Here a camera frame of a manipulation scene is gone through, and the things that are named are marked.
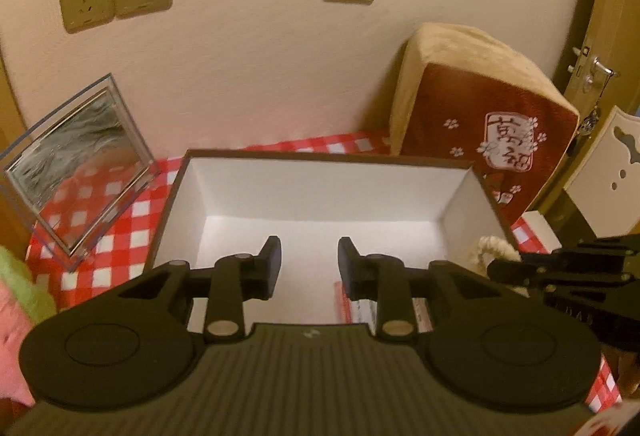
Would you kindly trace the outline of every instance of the black robotic base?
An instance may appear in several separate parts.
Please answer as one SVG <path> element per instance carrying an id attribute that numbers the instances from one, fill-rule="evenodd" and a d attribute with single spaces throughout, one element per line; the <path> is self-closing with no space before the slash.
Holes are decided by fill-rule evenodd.
<path id="1" fill-rule="evenodd" d="M 37 326 L 20 349 L 36 407 L 11 436 L 75 434 L 566 436 L 600 364 L 579 321 L 452 263 L 406 269 L 338 244 L 347 295 L 377 301 L 365 325 L 257 325 L 280 268 L 257 256 L 189 270 L 172 261 Z M 208 297 L 204 333 L 184 327 Z M 419 334 L 412 297 L 434 331 Z"/>

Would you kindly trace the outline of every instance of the table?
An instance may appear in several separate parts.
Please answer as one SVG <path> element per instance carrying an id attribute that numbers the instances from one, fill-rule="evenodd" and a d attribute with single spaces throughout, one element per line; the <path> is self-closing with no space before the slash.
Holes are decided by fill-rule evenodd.
<path id="1" fill-rule="evenodd" d="M 252 151 L 298 151 L 302 153 L 389 153 L 386 131 L 358 132 L 271 145 L 252 145 Z M 142 273 L 148 245 L 158 225 L 162 207 L 180 167 L 181 158 L 159 160 L 161 174 L 118 218 L 90 256 L 75 272 L 64 272 L 52 259 L 49 248 L 31 239 L 27 264 L 36 283 L 47 289 L 59 309 L 87 301 L 103 291 Z M 97 190 L 93 195 L 102 196 Z M 545 248 L 523 219 L 512 226 L 523 252 L 544 253 Z M 620 401 L 620 394 L 604 357 L 587 404 L 595 412 Z"/>

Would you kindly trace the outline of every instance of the white chair back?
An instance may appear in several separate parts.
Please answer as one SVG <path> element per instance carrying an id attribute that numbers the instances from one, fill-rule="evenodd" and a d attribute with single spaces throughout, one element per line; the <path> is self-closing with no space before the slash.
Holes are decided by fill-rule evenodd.
<path id="1" fill-rule="evenodd" d="M 599 237 L 629 233 L 640 220 L 640 118 L 617 106 L 565 184 Z"/>

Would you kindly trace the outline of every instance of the green towel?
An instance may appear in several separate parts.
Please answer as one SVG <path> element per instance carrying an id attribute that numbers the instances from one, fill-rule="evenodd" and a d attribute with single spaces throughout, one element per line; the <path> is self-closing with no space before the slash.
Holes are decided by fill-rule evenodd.
<path id="1" fill-rule="evenodd" d="M 15 300 L 34 324 L 56 314 L 56 303 L 53 297 L 34 284 L 27 264 L 1 245 L 0 279 L 11 289 Z"/>

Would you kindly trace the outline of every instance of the white box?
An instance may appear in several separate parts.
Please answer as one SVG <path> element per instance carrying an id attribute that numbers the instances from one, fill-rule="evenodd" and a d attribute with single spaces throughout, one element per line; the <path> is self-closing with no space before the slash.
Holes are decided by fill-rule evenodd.
<path id="1" fill-rule="evenodd" d="M 268 236 L 282 242 L 273 298 L 244 303 L 254 322 L 339 322 L 334 283 L 337 244 L 349 236 L 361 254 L 383 253 L 407 267 L 448 259 L 473 269 L 481 236 L 514 247 L 482 178 L 469 163 L 374 155 L 188 151 L 154 236 L 146 268 L 172 259 L 191 268 L 220 257 L 257 254 Z M 190 329 L 202 330 L 206 300 Z"/>

